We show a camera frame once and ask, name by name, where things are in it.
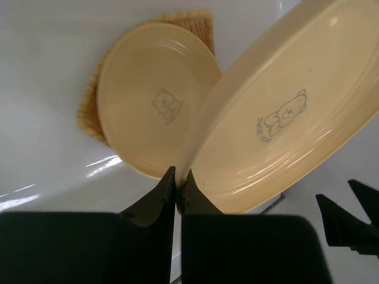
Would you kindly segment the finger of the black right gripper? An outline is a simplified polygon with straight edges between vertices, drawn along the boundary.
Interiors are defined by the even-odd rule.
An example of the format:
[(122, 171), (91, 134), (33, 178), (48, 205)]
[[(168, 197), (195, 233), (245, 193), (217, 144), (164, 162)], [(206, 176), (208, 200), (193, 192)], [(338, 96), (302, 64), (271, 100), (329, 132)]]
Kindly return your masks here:
[(316, 195), (330, 246), (363, 247), (373, 245), (372, 228), (322, 194)]
[(356, 198), (373, 225), (378, 225), (378, 191), (357, 180), (348, 181)]

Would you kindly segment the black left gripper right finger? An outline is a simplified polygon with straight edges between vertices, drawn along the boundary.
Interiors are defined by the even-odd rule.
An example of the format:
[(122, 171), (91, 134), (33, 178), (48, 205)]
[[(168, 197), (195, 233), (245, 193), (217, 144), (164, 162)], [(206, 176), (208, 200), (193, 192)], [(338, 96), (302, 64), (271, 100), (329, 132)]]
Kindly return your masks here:
[(180, 194), (183, 283), (331, 283), (319, 238), (305, 218), (224, 214), (192, 173)]

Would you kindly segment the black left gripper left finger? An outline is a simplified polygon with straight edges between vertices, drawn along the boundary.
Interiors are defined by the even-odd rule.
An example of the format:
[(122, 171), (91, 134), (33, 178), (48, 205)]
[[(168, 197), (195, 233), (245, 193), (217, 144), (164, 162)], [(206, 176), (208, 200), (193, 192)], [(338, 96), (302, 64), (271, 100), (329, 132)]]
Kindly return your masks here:
[(2, 283), (169, 283), (175, 168), (122, 212), (4, 212)]

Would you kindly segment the beige plate with bear print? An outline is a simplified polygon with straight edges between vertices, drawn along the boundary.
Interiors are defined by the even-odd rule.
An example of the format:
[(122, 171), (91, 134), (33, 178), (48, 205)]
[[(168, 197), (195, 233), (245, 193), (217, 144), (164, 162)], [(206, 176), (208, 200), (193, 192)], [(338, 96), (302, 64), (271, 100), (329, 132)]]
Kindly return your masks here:
[(220, 78), (210, 49), (184, 28), (154, 22), (128, 31), (106, 55), (98, 79), (107, 142), (135, 171), (160, 179)]

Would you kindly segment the woven bamboo fan-shaped tray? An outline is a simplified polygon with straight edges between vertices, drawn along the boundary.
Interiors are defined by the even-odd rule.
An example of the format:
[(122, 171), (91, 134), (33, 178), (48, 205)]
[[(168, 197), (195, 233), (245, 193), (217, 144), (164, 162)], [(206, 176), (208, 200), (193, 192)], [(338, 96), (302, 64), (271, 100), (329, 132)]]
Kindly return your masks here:
[[(214, 29), (213, 13), (207, 9), (192, 9), (186, 11), (173, 12), (161, 15), (147, 21), (143, 21), (133, 26), (141, 27), (151, 23), (167, 23), (181, 27), (199, 38), (211, 51), (215, 53), (214, 48)], [(110, 52), (106, 52), (101, 59), (94, 74), (89, 80), (86, 91), (81, 99), (81, 103), (76, 115), (76, 122), (79, 128), (86, 134), (98, 140), (100, 143), (108, 146), (109, 143), (102, 131), (97, 109), (98, 81), (102, 65), (107, 59)]]

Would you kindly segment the translucent white plastic bin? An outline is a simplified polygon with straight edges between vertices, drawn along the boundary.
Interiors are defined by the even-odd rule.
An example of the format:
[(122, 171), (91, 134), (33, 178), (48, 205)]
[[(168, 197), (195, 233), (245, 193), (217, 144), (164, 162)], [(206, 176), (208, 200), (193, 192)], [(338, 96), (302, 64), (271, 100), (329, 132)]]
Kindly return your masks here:
[[(162, 179), (135, 171), (76, 122), (101, 59), (151, 9), (102, 1), (83, 12), (80, 5), (1, 2), (1, 214), (118, 214)], [(175, 186), (171, 265), (181, 265), (183, 185)]]

